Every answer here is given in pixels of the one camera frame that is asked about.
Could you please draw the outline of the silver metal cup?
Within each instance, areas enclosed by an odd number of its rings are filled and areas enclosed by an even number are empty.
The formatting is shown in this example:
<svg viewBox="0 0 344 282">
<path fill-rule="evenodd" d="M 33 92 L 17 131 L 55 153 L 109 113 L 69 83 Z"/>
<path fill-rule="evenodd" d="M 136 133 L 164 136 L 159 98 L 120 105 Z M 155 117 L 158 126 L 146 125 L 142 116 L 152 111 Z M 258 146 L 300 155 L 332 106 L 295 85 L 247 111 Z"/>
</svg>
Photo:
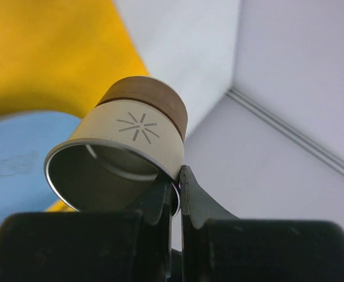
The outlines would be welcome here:
<svg viewBox="0 0 344 282">
<path fill-rule="evenodd" d="M 78 212 L 122 209 L 159 176 L 179 201 L 187 124 L 186 107 L 168 84 L 149 76 L 120 79 L 48 153 L 45 178 Z"/>
</svg>

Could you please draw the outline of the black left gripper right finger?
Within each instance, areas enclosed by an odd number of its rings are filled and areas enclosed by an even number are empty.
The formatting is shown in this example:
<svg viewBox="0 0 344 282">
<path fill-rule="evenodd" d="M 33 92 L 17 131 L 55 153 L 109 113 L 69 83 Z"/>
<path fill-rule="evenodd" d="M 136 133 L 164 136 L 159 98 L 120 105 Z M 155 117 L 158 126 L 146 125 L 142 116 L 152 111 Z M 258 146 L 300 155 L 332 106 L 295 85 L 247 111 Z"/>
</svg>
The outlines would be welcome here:
<svg viewBox="0 0 344 282">
<path fill-rule="evenodd" d="M 184 281 L 344 281 L 344 230 L 330 221 L 240 219 L 180 172 Z"/>
</svg>

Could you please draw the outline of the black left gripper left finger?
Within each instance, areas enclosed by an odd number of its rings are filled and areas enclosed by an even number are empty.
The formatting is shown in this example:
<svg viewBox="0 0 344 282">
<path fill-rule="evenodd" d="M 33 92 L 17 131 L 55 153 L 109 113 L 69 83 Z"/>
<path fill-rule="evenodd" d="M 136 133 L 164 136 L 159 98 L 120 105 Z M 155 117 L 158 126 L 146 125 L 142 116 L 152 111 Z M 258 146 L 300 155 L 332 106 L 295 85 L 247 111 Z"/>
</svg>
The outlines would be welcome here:
<svg viewBox="0 0 344 282">
<path fill-rule="evenodd" d="M 166 281 L 172 183 L 109 212 L 17 213 L 0 226 L 0 281 Z"/>
</svg>

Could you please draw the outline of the blue plastic plate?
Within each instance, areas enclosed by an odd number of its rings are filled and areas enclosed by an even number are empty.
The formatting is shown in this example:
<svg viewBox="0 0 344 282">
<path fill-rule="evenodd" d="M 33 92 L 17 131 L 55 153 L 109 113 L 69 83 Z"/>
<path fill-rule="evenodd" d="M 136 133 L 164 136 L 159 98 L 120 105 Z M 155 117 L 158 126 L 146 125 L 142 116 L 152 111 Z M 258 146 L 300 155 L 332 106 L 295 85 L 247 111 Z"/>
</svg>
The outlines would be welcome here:
<svg viewBox="0 0 344 282">
<path fill-rule="evenodd" d="M 44 176 L 44 160 L 80 121 L 43 110 L 0 117 L 0 225 L 11 214 L 44 212 L 59 203 Z"/>
</svg>

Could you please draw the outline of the yellow pikachu place mat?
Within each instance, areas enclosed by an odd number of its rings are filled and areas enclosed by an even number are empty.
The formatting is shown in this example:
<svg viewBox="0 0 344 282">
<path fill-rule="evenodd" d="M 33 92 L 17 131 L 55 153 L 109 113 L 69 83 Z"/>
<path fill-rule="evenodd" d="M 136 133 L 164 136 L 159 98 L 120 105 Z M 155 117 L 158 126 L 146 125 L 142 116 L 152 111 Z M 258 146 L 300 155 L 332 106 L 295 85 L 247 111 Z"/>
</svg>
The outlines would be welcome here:
<svg viewBox="0 0 344 282">
<path fill-rule="evenodd" d="M 0 118 L 83 118 L 120 78 L 146 66 L 111 1 L 0 1 Z"/>
</svg>

